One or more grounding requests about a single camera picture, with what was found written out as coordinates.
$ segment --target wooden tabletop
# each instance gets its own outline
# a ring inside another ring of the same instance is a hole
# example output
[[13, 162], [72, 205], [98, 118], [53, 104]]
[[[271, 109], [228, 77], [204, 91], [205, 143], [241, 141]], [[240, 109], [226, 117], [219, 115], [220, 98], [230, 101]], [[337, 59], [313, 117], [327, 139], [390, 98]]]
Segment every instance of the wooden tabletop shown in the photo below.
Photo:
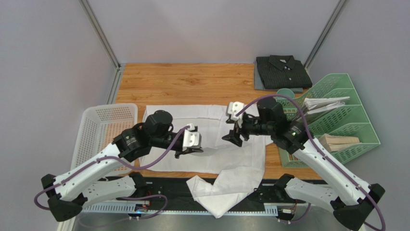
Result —
[[[138, 122], [142, 122], [146, 105], [247, 103], [269, 93], [254, 89], [253, 76], [253, 64], [127, 64], [116, 103], [135, 103], [138, 106]], [[141, 173], [145, 177], [218, 176], [150, 170]], [[268, 145], [264, 178], [277, 179], [284, 173], [301, 179], [320, 179], [310, 168], [283, 168], [278, 147]]]

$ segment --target white cloth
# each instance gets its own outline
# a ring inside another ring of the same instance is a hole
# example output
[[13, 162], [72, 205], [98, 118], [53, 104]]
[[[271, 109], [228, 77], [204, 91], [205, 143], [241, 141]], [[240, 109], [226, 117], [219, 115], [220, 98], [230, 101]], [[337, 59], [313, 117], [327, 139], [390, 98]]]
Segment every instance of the white cloth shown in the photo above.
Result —
[[214, 185], [199, 176], [189, 179], [187, 185], [193, 199], [220, 218], [259, 187], [264, 172], [255, 167], [237, 167], [221, 171]]
[[[165, 110], [173, 117], [174, 131], [194, 123], [202, 135], [204, 152], [186, 154], [175, 159], [173, 152], [149, 168], [154, 171], [191, 171], [219, 173], [214, 185], [199, 176], [187, 181], [192, 197], [216, 218], [221, 217], [257, 188], [265, 173], [265, 146], [270, 137], [251, 136], [242, 147], [222, 140], [233, 124], [227, 124], [226, 106], [220, 105], [148, 105], [143, 120], [157, 110]], [[258, 116], [255, 105], [246, 110]], [[140, 165], [156, 160], [163, 149], [152, 148], [140, 158]]]
[[[179, 159], [170, 152], [159, 163], [149, 168], [153, 171], [189, 171], [219, 173], [222, 170], [233, 169], [241, 166], [265, 169], [265, 137], [251, 136], [244, 141], [242, 147], [222, 140], [227, 135], [233, 124], [227, 124], [225, 115], [226, 106], [221, 105], [148, 105], [143, 120], [157, 110], [165, 110], [173, 117], [174, 132], [188, 123], [198, 126], [202, 135], [204, 152], [197, 154], [181, 155]], [[255, 105], [246, 112], [258, 116]], [[163, 149], [152, 148], [149, 155], [140, 158], [140, 165], [147, 165], [156, 160]]]

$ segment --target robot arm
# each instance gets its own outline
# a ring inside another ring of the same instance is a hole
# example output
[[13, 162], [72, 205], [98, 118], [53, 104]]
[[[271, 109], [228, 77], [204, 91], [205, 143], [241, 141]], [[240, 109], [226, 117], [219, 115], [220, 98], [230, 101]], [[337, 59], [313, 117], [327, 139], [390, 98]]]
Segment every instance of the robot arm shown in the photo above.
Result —
[[353, 178], [376, 203], [383, 196], [384, 189], [379, 184], [370, 185], [358, 178], [314, 138], [315, 144], [326, 155], [326, 158], [323, 157], [309, 140], [305, 126], [297, 121], [288, 121], [282, 105], [274, 98], [265, 98], [257, 103], [259, 117], [247, 113], [237, 116], [243, 108], [244, 104], [241, 102], [229, 104], [227, 123], [234, 123], [234, 129], [230, 130], [223, 139], [241, 147], [243, 141], [240, 136], [247, 141], [249, 135], [269, 135], [278, 147], [306, 163], [331, 188], [309, 184], [288, 174], [283, 175], [275, 185], [293, 199], [307, 201], [332, 212], [345, 227], [359, 230], [374, 206], [366, 195], [342, 174], [340, 169]]
[[48, 174], [41, 179], [44, 189], [59, 185], [46, 192], [51, 213], [57, 221], [68, 220], [79, 214], [83, 207], [119, 197], [145, 195], [146, 183], [140, 173], [114, 181], [98, 181], [109, 172], [149, 154], [152, 147], [176, 151], [181, 154], [202, 152], [201, 134], [189, 124], [182, 136], [172, 132], [172, 116], [165, 111], [156, 111], [144, 123], [124, 130], [101, 152], [75, 169], [59, 176]]

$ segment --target gray wall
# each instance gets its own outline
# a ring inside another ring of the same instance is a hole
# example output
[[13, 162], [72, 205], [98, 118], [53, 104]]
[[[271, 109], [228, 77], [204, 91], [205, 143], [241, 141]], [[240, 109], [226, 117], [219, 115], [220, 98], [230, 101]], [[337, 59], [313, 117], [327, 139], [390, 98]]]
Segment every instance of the gray wall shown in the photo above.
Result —
[[[387, 230], [408, 230], [410, 1], [351, 0], [310, 69], [349, 73], [382, 143], [346, 166], [386, 189]], [[373, 214], [369, 219], [380, 225]]]
[[90, 0], [122, 63], [304, 62], [338, 0]]
[[0, 5], [0, 230], [54, 231], [33, 198], [42, 176], [69, 170], [82, 112], [105, 103], [114, 68], [77, 0]]

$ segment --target folded black shirt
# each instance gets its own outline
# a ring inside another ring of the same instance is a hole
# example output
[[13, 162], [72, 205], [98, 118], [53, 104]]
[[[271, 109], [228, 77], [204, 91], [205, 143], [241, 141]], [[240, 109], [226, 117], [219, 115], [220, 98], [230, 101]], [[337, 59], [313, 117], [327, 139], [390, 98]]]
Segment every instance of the folded black shirt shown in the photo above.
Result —
[[256, 64], [265, 89], [312, 87], [302, 63], [292, 55], [257, 57]]

